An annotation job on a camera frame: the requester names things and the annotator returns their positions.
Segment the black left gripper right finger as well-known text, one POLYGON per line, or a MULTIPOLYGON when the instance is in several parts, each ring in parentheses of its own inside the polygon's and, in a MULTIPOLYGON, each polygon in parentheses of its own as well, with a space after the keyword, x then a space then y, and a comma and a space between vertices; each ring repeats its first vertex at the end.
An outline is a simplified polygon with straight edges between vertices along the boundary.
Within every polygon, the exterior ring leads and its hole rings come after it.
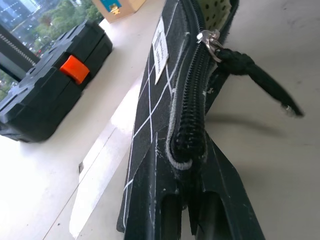
POLYGON ((207 140, 207 160, 188 203, 195 240, 266 240, 236 168, 207 140))

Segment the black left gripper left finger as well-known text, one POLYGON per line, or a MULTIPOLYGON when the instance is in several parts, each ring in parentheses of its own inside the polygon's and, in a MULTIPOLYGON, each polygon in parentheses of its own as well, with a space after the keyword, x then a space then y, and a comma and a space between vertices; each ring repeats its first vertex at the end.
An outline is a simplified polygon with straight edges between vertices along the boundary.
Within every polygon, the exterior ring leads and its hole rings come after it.
POLYGON ((182 211, 196 175, 178 170, 166 154, 166 132, 157 132, 132 183, 124 240, 181 240, 182 211))

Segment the brown cardboard box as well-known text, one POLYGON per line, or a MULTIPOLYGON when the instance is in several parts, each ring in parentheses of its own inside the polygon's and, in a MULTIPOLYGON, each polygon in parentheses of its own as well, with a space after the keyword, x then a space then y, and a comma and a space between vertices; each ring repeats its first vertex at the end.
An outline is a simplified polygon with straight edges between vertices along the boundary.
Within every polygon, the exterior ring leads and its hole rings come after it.
POLYGON ((136 13, 146 0, 91 0, 108 23, 136 13))

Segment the black window frame rail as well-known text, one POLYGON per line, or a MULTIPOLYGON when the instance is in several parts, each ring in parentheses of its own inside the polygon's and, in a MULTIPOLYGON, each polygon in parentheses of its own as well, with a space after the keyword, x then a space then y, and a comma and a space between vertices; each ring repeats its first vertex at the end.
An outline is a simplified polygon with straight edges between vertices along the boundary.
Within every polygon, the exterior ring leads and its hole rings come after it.
POLYGON ((39 60, 0 24, 0 70, 20 82, 39 60))

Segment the black tool case orange latch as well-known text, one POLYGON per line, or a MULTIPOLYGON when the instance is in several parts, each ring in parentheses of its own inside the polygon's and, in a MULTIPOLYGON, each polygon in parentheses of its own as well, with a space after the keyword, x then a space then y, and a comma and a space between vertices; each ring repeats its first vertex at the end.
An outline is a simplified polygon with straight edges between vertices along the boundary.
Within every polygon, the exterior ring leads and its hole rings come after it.
POLYGON ((50 138, 112 49, 96 22, 85 20, 63 33, 0 101, 0 136, 25 143, 50 138))

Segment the black grid pouch with zipper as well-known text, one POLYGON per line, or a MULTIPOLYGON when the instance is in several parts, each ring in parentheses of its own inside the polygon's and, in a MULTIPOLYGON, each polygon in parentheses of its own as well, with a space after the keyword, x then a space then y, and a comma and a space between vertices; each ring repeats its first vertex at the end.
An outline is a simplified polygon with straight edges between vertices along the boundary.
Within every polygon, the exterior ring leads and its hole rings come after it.
POLYGON ((157 132, 167 133, 172 166, 193 169, 197 177, 212 140, 205 116, 229 76, 249 76, 289 113, 303 116, 288 92, 248 55, 223 47, 238 6, 239 0, 165 1, 138 97, 119 232, 125 234, 134 175, 157 132))

